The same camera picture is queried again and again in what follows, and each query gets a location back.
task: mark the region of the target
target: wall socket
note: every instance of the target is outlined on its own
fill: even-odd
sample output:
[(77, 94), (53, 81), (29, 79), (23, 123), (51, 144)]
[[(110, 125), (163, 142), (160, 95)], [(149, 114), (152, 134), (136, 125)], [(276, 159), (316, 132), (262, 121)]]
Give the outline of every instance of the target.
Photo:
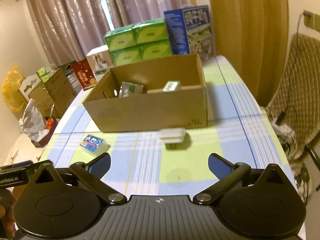
[(320, 15), (315, 14), (315, 30), (320, 32)]
[(305, 12), (311, 14), (311, 17), (304, 16), (304, 25), (310, 29), (314, 29), (315, 28), (315, 14), (312, 12), (308, 12), (308, 11), (305, 11)]

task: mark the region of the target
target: table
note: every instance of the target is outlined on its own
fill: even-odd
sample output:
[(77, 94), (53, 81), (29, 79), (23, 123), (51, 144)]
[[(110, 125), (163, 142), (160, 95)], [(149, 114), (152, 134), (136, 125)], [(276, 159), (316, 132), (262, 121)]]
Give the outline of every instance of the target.
[[(92, 159), (79, 146), (87, 134), (103, 138), (111, 146), (111, 168), (101, 179), (130, 195), (190, 195), (218, 181), (209, 171), (208, 156), (216, 152), (229, 161), (252, 168), (277, 163), (292, 184), (294, 178), (282, 147), (262, 111), (223, 56), (204, 64), (207, 83), (208, 127), (187, 130), (183, 144), (166, 148), (156, 131), (101, 133), (82, 102), (90, 91), (81, 91), (70, 105), (41, 160), (55, 167)], [(305, 239), (303, 225), (300, 237)]]

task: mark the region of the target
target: hand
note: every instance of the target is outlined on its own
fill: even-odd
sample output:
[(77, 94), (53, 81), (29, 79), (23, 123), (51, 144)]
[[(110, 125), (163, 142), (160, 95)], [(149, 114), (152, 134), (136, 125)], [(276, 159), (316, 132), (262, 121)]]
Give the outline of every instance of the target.
[(24, 188), (25, 185), (14, 187), (10, 199), (10, 206), (7, 212), (5, 211), (4, 207), (0, 205), (0, 219), (8, 236), (15, 236), (16, 230), (13, 219), (13, 205), (17, 201)]

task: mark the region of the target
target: yellow line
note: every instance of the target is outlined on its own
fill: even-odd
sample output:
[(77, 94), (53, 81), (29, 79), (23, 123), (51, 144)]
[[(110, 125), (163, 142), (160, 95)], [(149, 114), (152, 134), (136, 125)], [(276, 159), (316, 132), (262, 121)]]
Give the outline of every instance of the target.
[(131, 167), (132, 167), (132, 163), (133, 163), (134, 153), (136, 152), (136, 147), (137, 147), (137, 143), (138, 143), (138, 138), (139, 138), (139, 132), (138, 132), (138, 134), (137, 134), (136, 144), (134, 145), (134, 149), (133, 149), (133, 154), (132, 154), (132, 159), (131, 159), (131, 163), (130, 163), (129, 174), (128, 174), (128, 179), (127, 179), (127, 184), (125, 185), (124, 195), (127, 195), (127, 189), (128, 189), (128, 184), (129, 184), (129, 179), (130, 179), (130, 174), (131, 174)]

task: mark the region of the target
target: window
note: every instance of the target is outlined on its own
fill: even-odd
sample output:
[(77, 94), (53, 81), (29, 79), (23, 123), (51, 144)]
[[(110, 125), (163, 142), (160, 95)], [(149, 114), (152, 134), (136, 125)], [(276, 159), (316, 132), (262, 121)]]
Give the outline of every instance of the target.
[(106, 0), (100, 0), (101, 5), (102, 5), (102, 9), (104, 11), (104, 14), (106, 15), (110, 30), (114, 30), (115, 27), (113, 26), (112, 20), (111, 20), (111, 15), (108, 9), (108, 5), (107, 5), (107, 1)]

